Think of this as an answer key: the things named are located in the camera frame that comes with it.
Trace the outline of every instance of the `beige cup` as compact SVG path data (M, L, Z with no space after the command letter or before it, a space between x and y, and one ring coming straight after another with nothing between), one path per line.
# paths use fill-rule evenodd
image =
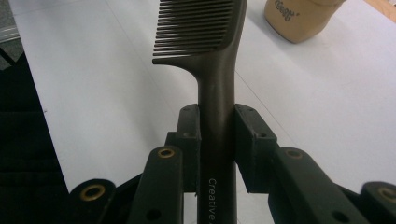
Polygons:
M318 34L345 0L267 0L265 19L284 38L300 43Z

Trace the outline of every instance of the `black cloth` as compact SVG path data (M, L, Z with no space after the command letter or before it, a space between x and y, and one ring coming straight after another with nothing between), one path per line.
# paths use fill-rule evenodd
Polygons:
M68 195L27 62L0 71L0 223L51 223Z

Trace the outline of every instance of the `white table surface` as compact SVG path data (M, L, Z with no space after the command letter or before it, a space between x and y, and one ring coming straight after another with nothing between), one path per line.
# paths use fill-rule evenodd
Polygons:
M69 190L120 185L197 102L194 78L152 65L159 1L10 0ZM256 108L282 147L308 152L335 182L359 192L396 184L396 26L349 0L304 43L282 39L248 0L235 72L236 102ZM238 176L238 221L272 223L265 195ZM185 199L185 223L196 222Z

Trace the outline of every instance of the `comb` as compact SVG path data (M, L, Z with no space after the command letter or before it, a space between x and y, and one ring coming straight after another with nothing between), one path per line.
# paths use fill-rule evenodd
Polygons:
M246 0L161 0L154 64L198 82L198 223L236 223L234 68Z

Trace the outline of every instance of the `brass insert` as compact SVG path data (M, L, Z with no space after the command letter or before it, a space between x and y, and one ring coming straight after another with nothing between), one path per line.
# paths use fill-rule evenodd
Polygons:
M171 158L175 155L175 151L171 148L163 148L158 151L158 156L161 158Z
M79 198L85 202L94 201L102 197L105 191L106 189L103 185L99 185L99 184L89 185L79 194Z
M288 155L289 157L295 159L295 160L299 160L303 157L303 154L297 150L293 150L293 149L288 149L286 150L286 155Z
M384 199L386 199L390 203L396 203L396 190L389 188L379 188L378 192Z

